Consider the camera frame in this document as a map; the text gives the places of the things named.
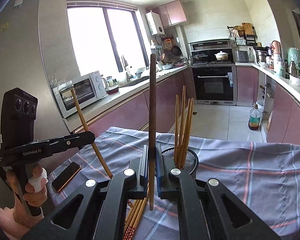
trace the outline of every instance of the smartphone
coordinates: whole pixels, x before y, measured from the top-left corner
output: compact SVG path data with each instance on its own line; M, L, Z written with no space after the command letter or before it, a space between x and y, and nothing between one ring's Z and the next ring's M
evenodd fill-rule
M56 192L60 192L65 185L81 170L81 166L75 162L71 162L63 172L52 182L52 186Z

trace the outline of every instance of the window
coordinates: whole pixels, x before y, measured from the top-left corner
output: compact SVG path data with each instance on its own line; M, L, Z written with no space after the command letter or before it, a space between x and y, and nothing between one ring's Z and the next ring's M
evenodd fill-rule
M133 70L148 66L134 11L107 7L68 8L74 54L80 74L122 72L122 55Z

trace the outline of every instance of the wooden cutting board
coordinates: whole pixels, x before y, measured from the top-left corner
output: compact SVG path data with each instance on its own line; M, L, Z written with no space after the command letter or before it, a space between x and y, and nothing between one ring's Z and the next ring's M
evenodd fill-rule
M255 35L251 23L242 23L242 27L246 35Z

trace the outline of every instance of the tiled floor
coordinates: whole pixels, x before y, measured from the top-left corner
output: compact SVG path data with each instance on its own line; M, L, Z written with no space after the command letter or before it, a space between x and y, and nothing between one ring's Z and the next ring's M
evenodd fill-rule
M260 128L248 127L252 107L194 105L191 135L229 141L263 142Z

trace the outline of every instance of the cooking oil bottle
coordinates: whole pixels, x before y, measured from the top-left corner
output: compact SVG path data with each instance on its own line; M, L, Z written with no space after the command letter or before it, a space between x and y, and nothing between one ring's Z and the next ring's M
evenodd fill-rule
M254 108L250 111L250 118L248 126L250 130L258 130L260 125L261 112L258 109L258 105L255 104Z

